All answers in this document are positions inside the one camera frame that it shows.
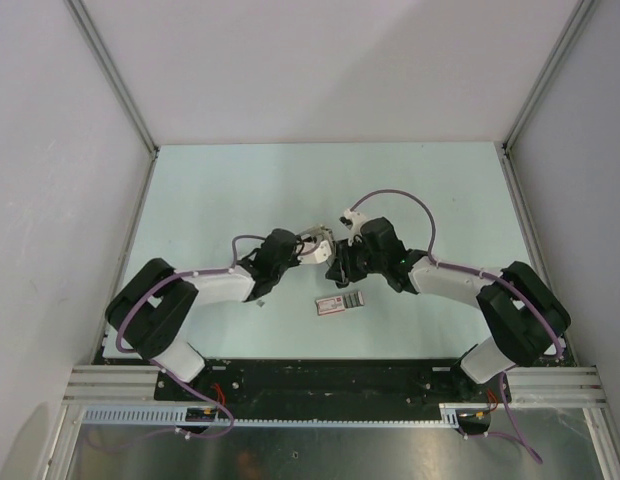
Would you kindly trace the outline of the black and cream stapler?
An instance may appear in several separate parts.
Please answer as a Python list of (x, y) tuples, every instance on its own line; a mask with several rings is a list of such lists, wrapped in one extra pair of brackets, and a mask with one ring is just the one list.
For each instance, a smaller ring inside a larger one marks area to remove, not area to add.
[(350, 284), (348, 274), (344, 269), (342, 259), (339, 256), (334, 257), (325, 273), (325, 278), (333, 282), (338, 289), (343, 289)]

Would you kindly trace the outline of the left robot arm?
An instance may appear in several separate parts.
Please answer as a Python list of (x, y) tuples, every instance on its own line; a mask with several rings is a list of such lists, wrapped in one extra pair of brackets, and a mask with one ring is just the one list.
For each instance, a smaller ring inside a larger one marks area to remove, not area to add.
[(148, 261), (106, 307), (105, 319), (116, 330), (115, 347), (172, 373), (187, 398), (204, 397), (211, 376), (204, 357), (181, 332), (190, 310), (195, 304), (260, 299), (300, 264), (301, 250), (298, 235), (275, 229), (243, 258), (234, 253), (226, 268), (178, 272), (162, 258)]

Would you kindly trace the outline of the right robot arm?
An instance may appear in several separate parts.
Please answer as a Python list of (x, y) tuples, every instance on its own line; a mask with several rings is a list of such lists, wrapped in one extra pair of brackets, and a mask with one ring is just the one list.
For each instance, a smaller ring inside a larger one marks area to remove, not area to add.
[(451, 388), (459, 399), (476, 400), (493, 377), (515, 366), (532, 366), (550, 347), (561, 352), (559, 337), (571, 317), (529, 265), (515, 261), (486, 270), (451, 264), (406, 248), (385, 217), (368, 219), (346, 211), (340, 222), (348, 237), (335, 243), (326, 273), (337, 287), (377, 274), (398, 293), (435, 295), (481, 311), (490, 337), (458, 360)]

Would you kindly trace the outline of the red staple box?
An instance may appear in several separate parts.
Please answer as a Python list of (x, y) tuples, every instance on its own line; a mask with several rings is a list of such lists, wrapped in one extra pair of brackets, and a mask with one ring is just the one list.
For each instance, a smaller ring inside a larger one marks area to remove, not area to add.
[(351, 291), (339, 295), (324, 297), (315, 301), (317, 315), (327, 316), (342, 313), (365, 305), (361, 291)]

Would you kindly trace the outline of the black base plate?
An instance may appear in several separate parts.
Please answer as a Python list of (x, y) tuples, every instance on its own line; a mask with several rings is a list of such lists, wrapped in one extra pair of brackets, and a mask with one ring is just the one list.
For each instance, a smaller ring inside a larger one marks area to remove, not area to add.
[(154, 398), (224, 401), (237, 421), (292, 423), (415, 423), (443, 417), (453, 404), (487, 416), (511, 398), (498, 375), (484, 384), (464, 377), (454, 359), (256, 360), (209, 359), (187, 389), (159, 374)]

